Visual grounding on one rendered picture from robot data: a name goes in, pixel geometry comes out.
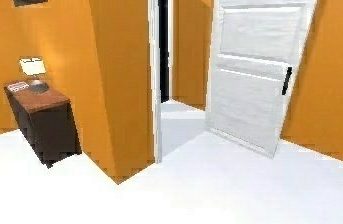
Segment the white shade table lamp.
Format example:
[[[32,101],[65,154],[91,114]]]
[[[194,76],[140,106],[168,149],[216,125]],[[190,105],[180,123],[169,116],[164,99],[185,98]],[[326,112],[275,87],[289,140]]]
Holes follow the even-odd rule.
[[[40,75],[46,73],[44,62],[39,57],[21,58],[19,60],[22,72],[31,78],[29,90],[35,93],[44,93],[49,90],[49,85],[39,79]]]

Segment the white and red book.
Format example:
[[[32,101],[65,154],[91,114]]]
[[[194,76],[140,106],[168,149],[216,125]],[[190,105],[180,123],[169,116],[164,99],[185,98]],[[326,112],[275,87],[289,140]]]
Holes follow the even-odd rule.
[[[11,92],[18,92],[18,91],[26,89],[28,87],[29,87],[29,85],[26,82],[21,81],[21,82],[17,82],[17,83],[13,83],[13,84],[8,85],[7,89]]]

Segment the white panelled room door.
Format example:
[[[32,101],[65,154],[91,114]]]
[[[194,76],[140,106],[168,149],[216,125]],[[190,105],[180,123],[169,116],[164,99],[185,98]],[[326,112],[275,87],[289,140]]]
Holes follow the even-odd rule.
[[[316,6],[317,0],[214,0],[208,131],[275,156]]]

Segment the dark brown wooden side cabinet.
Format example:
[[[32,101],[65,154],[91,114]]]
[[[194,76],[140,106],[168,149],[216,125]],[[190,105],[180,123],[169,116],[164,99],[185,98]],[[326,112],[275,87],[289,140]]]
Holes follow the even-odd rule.
[[[71,108],[70,99],[52,87],[46,91],[31,90],[31,80],[12,91],[17,84],[3,85],[19,130],[43,165],[51,168],[82,149]]]

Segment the dark framed wall picture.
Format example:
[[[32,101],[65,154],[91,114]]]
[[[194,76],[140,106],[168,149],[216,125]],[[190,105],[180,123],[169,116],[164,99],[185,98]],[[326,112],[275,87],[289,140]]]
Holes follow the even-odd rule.
[[[15,7],[27,6],[27,5],[36,5],[48,2],[48,0],[13,0]]]

